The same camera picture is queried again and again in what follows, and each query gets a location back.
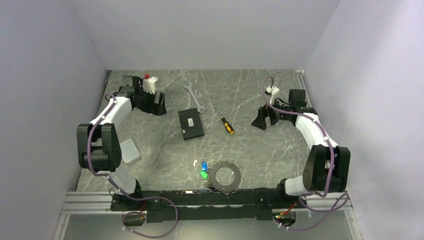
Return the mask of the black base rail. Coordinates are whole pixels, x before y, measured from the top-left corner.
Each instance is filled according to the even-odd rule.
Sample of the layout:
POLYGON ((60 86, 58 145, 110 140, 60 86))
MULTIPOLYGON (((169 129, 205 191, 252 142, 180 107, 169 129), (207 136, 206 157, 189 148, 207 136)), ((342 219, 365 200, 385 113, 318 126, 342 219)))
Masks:
POLYGON ((142 190, 132 198, 114 194, 112 212, 143 212, 148 223, 189 220, 271 220, 274 215, 302 209, 296 196, 279 188, 239 189, 230 194, 213 190, 142 190))

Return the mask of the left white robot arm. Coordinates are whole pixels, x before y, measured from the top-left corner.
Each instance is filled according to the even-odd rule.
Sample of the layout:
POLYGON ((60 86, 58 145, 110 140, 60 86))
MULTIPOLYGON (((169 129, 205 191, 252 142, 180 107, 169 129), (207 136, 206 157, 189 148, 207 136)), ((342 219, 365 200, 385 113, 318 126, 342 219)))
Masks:
POLYGON ((120 143, 117 128, 134 109, 156 116, 167 113, 165 94, 157 90, 159 78, 125 75, 118 91, 105 94, 105 109, 90 123, 76 129, 78 163, 93 176, 105 178, 124 204, 131 210, 139 209, 144 196, 139 193, 138 181, 126 170, 125 163, 136 160, 140 154, 132 140, 120 143))

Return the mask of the blue key tag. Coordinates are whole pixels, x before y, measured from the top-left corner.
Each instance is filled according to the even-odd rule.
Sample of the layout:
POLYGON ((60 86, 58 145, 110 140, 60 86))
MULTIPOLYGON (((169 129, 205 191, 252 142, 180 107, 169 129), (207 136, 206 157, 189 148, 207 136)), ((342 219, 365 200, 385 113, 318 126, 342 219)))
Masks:
POLYGON ((201 163, 201 168, 203 172, 207 172, 208 171, 208 163, 206 161, 203 161, 201 163))

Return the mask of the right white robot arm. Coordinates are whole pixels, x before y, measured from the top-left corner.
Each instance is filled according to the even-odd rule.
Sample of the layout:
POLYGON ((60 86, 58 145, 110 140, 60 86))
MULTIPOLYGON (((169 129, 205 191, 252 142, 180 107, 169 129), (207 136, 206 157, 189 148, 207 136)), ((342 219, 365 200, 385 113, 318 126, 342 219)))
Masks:
POLYGON ((266 118, 270 119, 272 126, 279 120, 291 122, 304 137, 309 155, 300 176, 283 180, 284 189, 275 194, 276 203, 287 208, 295 201, 295 196, 345 191, 350 150, 339 146, 324 130, 316 110, 307 106, 305 90, 290 89, 288 101, 277 97, 278 93, 276 86, 265 88, 264 94, 269 102, 258 108, 251 125, 266 130, 266 118))

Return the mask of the large grey key ring disc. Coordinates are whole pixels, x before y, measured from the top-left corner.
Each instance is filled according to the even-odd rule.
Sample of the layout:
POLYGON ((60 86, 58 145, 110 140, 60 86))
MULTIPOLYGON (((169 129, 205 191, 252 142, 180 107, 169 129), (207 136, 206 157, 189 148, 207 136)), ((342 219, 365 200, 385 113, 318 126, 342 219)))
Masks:
POLYGON ((232 160, 220 160, 208 167, 205 186, 228 195, 239 190, 241 181, 239 165, 232 160))

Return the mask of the black network switch box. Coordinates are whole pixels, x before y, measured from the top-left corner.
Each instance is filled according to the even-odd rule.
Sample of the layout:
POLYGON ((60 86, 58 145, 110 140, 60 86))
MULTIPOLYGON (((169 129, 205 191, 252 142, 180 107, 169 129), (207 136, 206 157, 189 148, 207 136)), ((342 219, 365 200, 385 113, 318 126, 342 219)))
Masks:
POLYGON ((184 141, 200 138, 205 135, 200 113, 196 108, 178 111, 178 118, 184 141))

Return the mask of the yellow black screwdriver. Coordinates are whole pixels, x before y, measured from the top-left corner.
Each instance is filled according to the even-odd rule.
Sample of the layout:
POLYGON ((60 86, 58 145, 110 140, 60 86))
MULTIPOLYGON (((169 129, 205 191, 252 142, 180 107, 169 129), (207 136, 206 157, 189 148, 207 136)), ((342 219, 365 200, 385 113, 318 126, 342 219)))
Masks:
POLYGON ((232 135, 232 134, 234 134, 235 133, 235 130, 234 130, 234 128, 232 127, 232 125, 226 120, 226 118, 221 114, 221 112, 219 111, 219 109, 217 108, 217 106, 216 105, 213 105, 214 106, 214 108, 216 109, 216 111, 217 111, 217 113, 220 115, 220 120, 222 121, 222 123, 223 123, 223 125, 224 125, 224 127, 225 127, 225 130, 230 134, 230 135, 232 135))

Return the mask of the grey rectangular box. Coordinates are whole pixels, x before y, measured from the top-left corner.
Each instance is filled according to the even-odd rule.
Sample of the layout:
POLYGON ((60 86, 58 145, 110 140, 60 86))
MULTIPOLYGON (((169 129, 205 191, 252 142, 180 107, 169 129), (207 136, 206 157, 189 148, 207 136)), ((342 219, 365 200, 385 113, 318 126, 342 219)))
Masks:
POLYGON ((140 153, 132 139, 127 139, 120 144, 122 160, 126 164, 133 164, 140 159, 140 153))

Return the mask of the green key tag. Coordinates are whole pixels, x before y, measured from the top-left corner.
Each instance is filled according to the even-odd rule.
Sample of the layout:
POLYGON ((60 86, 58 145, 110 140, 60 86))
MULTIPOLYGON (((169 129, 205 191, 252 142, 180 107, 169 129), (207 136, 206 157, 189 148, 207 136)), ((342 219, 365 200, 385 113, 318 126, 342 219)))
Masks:
POLYGON ((200 175, 202 176, 203 179, 207 180, 208 179, 208 173, 206 171, 201 171, 200 175))

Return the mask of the silver open-end wrench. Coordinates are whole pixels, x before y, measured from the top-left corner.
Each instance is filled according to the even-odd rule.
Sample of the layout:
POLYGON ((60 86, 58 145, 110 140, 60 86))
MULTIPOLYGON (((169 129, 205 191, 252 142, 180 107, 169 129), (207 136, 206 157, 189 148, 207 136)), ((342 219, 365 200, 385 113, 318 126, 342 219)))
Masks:
POLYGON ((190 82, 186 81, 183 84, 183 87, 186 90, 188 90, 189 94, 191 95, 192 99, 194 100, 194 103, 196 104, 196 109, 197 109, 198 113, 201 114, 201 113, 205 112, 206 111, 206 108, 203 105, 201 105, 201 103, 199 102, 199 100, 198 100, 198 98, 196 96, 196 93, 193 90, 193 85, 190 82))

